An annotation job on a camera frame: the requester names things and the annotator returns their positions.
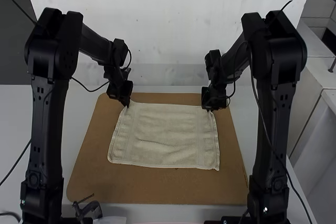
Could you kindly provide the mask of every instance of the white backdrop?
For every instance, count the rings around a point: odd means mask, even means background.
[[[174,79],[175,65],[203,65],[209,50],[219,48],[224,53],[230,48],[242,32],[240,18],[244,13],[259,12],[264,17],[270,10],[280,9],[287,1],[31,0],[31,3],[37,17],[45,7],[59,8],[64,13],[69,10],[81,12],[84,23],[101,36],[110,40],[124,39],[132,51],[134,64],[169,64],[168,68],[162,66],[160,70],[160,83],[171,85],[186,83]],[[305,2],[293,0],[285,9],[295,27]],[[80,55],[79,62],[91,62],[91,59]],[[83,67],[81,72],[90,74],[88,68]],[[148,76],[151,76],[149,73],[153,67],[144,67]],[[137,82],[142,73],[131,77]],[[194,85],[198,80],[197,74],[204,75],[205,69],[202,73],[196,71],[193,76],[188,76],[193,81],[187,84]],[[154,78],[147,78],[141,84],[157,83],[157,75],[153,73],[152,76]],[[97,84],[97,80],[88,84]]]

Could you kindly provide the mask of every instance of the black cable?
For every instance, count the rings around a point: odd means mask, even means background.
[[[20,223],[20,221],[21,221],[20,216],[15,212],[1,212],[0,216],[12,216],[17,220],[17,222]]]
[[[240,220],[239,220],[238,224],[241,224],[241,222],[242,222],[243,218],[245,218],[245,217],[246,217],[247,213],[248,213],[248,209],[246,209],[246,211],[243,213],[243,215],[241,216],[241,218],[240,218]]]
[[[19,10],[21,11],[21,12],[23,12],[23,14],[24,15],[26,15],[26,17],[27,18],[29,18],[29,20],[34,24],[34,25],[36,25],[37,24],[37,22],[36,21],[34,21],[22,8],[21,8],[21,6],[19,6],[19,4],[15,1],[15,0],[12,0],[13,1],[13,3],[17,6],[17,8],[19,8]]]
[[[236,50],[235,56],[234,56],[234,60],[233,60],[233,70],[234,70],[234,72],[233,72],[233,92],[232,92],[231,95],[229,95],[226,98],[231,98],[235,94],[235,92],[236,92],[236,69],[235,69],[235,67],[236,67],[236,58],[237,58],[238,50],[240,49],[240,47],[244,43],[247,43],[247,41],[244,40],[242,43],[239,44],[239,46],[238,46],[238,48]]]
[[[231,98],[230,98],[230,97],[228,97],[227,99],[229,100],[229,103],[227,104],[227,106],[226,106],[226,107],[229,107],[229,105],[230,105],[230,103],[231,103]]]
[[[0,186],[6,181],[6,179],[10,176],[10,174],[12,173],[12,171],[14,170],[15,166],[19,163],[20,159],[22,158],[22,156],[25,154],[28,146],[30,145],[31,140],[29,140],[29,142],[27,143],[27,145],[25,146],[25,148],[23,149],[23,151],[21,152],[19,158],[15,161],[14,165],[11,167],[11,169],[9,170],[9,172],[7,173],[7,175],[3,178],[3,180],[1,180],[0,182]]]
[[[280,11],[274,16],[274,18],[270,21],[270,23],[267,25],[267,27],[270,27],[271,24],[277,19],[277,17],[280,15],[280,13],[289,5],[293,0],[288,1],[285,3],[285,5],[280,9]]]
[[[295,189],[294,185],[293,185],[293,182],[292,182],[292,179],[288,173],[288,170],[286,168],[286,166],[284,165],[284,163],[282,162],[282,160],[279,158],[279,156],[277,155],[277,153],[275,152],[272,144],[271,144],[271,141],[270,141],[270,138],[268,136],[268,133],[267,133],[267,128],[266,128],[266,124],[265,124],[265,120],[264,120],[264,116],[262,115],[262,111],[261,111],[261,107],[260,107],[260,103],[259,103],[259,100],[258,100],[258,97],[257,97],[257,92],[256,92],[256,88],[254,86],[254,79],[253,79],[253,74],[252,74],[252,65],[253,65],[253,62],[252,62],[252,57],[251,57],[251,63],[250,63],[250,68],[251,68],[251,84],[252,84],[252,90],[253,90],[253,95],[254,95],[254,98],[256,99],[256,102],[257,102],[257,105],[258,105],[258,110],[260,112],[260,117],[261,117],[261,120],[262,120],[262,124],[264,126],[264,131],[265,131],[265,135],[266,135],[266,139],[267,139],[267,142],[268,142],[268,145],[270,147],[270,149],[272,150],[273,154],[275,155],[275,157],[277,158],[278,161],[280,161],[280,164],[282,166],[282,168],[285,170],[286,172],[286,175],[288,177],[288,180],[289,180],[289,183],[290,183],[290,186],[292,187],[293,191],[295,192],[295,194],[298,196],[303,208],[305,209],[305,212],[306,212],[306,215],[308,217],[308,220],[309,220],[309,223],[312,224],[312,221],[311,221],[311,218],[310,218],[310,215],[308,213],[308,210],[306,208],[306,205],[304,204],[300,194],[298,193],[298,191]]]
[[[81,85],[86,91],[92,93],[92,92],[96,92],[97,90],[101,89],[102,87],[104,87],[107,83],[109,83],[108,81],[105,82],[103,85],[101,85],[100,87],[96,88],[96,89],[93,89],[93,90],[89,90],[87,87],[85,87],[79,80],[77,80],[76,78],[74,77],[71,77],[72,80],[74,80],[75,82],[77,82],[79,85]]]
[[[126,69],[128,69],[128,67],[130,66],[131,64],[131,61],[132,61],[132,53],[131,51],[128,49],[128,52],[130,53],[130,61],[128,62],[127,66],[122,68],[121,71],[125,71]]]

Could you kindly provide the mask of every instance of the white wall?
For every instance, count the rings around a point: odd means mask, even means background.
[[[336,34],[335,1],[307,0],[302,12],[302,20],[320,39],[326,27]]]
[[[181,83],[171,79],[177,76],[172,72],[177,72],[174,65],[202,65],[202,72],[196,71],[193,75],[204,75],[204,56],[211,49],[219,48],[224,53],[231,47],[242,32],[240,18],[244,13],[259,12],[264,17],[270,10],[280,9],[287,1],[31,0],[31,3],[37,17],[46,6],[63,12],[81,12],[85,24],[100,35],[111,40],[123,38],[132,51],[132,63],[169,65],[161,67],[162,76],[168,76],[162,79],[162,84],[171,84]],[[305,2],[293,0],[285,9],[294,26],[298,24]],[[92,61],[80,55],[79,62]],[[149,66],[146,75],[157,77],[151,72],[154,67]],[[80,71],[91,75],[90,69],[92,67],[83,65]],[[187,78],[196,80],[195,76]],[[153,82],[157,83],[157,78],[147,79],[145,84]]]
[[[336,158],[316,184],[307,200],[318,223],[334,223],[336,209]]]

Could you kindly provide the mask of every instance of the white table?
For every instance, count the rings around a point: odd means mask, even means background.
[[[134,87],[134,92],[200,92],[200,87],[186,86],[150,86]],[[66,188],[97,97],[101,92],[88,93],[82,87],[70,85],[64,113],[62,138],[62,166],[65,178],[63,215],[74,216],[74,210],[66,198]],[[232,98],[230,110],[236,134],[244,160],[247,175],[251,174],[256,154],[257,106],[250,86],[238,86]],[[0,174],[3,177],[30,138],[32,112],[32,95],[30,86],[0,86]],[[17,165],[8,180],[0,187],[0,210],[20,213],[19,189],[24,180],[28,163],[28,152]],[[287,160],[287,169],[293,183],[301,194],[310,216],[314,217],[303,195],[294,171]],[[104,214],[126,216],[128,223],[139,222],[198,222],[219,220],[222,215],[241,215],[246,207],[238,206],[195,206],[195,205],[136,205],[136,204],[102,204]],[[288,218],[292,224],[306,224],[308,219],[304,209],[293,193],[289,194]],[[10,217],[1,217],[1,223],[15,223]]]

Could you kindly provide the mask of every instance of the cork mat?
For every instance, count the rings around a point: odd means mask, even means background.
[[[200,105],[200,94],[134,93],[135,102]],[[247,177],[229,109],[215,111],[219,172],[112,164],[107,152],[123,106],[98,98],[67,187],[70,201],[94,193],[101,203],[245,205]]]

